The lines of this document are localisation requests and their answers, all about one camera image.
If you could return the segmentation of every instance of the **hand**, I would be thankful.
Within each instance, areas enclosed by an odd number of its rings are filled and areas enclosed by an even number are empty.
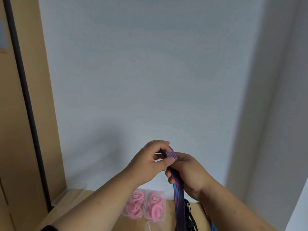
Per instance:
[[[214,179],[202,167],[202,165],[191,155],[176,152],[178,161],[171,165],[172,168],[179,171],[181,179],[184,182],[184,190],[195,200],[200,200],[202,190],[206,189]],[[166,176],[170,184],[174,184],[171,172],[166,170]]]
[[[159,153],[163,149],[171,152],[168,141],[153,140],[145,145],[131,160],[124,171],[128,172],[136,182],[136,186],[152,180],[160,171],[165,171],[174,163],[173,157],[164,158]]]

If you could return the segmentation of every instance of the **wooden panel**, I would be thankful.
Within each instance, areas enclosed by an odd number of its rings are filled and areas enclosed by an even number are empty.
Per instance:
[[[33,230],[47,207],[2,0],[0,18],[8,39],[0,54],[0,176],[16,230]]]
[[[90,196],[94,191],[86,190],[84,191],[76,200],[75,204],[78,204],[88,196]],[[70,194],[67,193],[63,199],[62,203],[65,204],[66,200],[70,200]],[[210,224],[205,217],[202,207],[200,204],[191,203],[191,214],[194,217],[196,224],[198,226],[199,230],[202,231],[210,231],[211,227]],[[36,228],[35,231],[39,231],[42,228],[44,228],[46,225],[52,224],[57,218],[59,218],[61,215],[66,213],[68,209],[64,209],[61,207],[55,207],[46,217],[45,219],[40,223],[40,225]],[[144,217],[141,217],[137,220],[130,220],[128,217],[120,215],[118,218],[116,224],[114,225],[112,231],[144,231],[145,225],[146,225],[146,219]],[[158,225],[158,228],[155,229],[155,231],[174,231],[175,229],[175,209],[174,209],[174,201],[167,200],[166,201],[166,219],[163,222],[160,222]]]
[[[14,226],[10,217],[9,208],[6,204],[4,194],[0,188],[0,227],[1,230],[14,231]]]
[[[11,0],[51,201],[66,188],[38,0]]]

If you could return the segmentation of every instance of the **black cord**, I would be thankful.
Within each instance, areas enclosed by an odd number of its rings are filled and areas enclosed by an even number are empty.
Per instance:
[[[186,224],[186,231],[198,231],[197,224],[191,215],[191,208],[190,203],[187,199],[184,199],[185,201],[185,224]]]

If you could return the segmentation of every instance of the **blue and red striped ribbon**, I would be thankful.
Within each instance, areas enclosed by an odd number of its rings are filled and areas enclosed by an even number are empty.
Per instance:
[[[166,152],[162,150],[162,154],[164,157],[173,157],[175,161],[178,160],[175,152],[172,148],[170,148],[172,152]],[[173,192],[174,192],[174,201],[175,201],[175,217],[176,217],[176,231],[185,231],[185,202],[184,202],[184,188],[183,188],[183,180],[180,177],[180,174],[175,169],[169,167],[168,168],[172,174],[172,177],[175,180],[173,184]]]

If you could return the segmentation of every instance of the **person's left hand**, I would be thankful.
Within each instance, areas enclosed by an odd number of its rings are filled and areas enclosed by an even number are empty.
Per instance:
[[[168,166],[174,163],[173,157],[164,158],[159,153],[163,149],[171,152],[168,141],[153,140],[145,145],[131,160],[124,171],[128,172],[136,182],[136,186],[152,180],[160,171],[165,171]]]

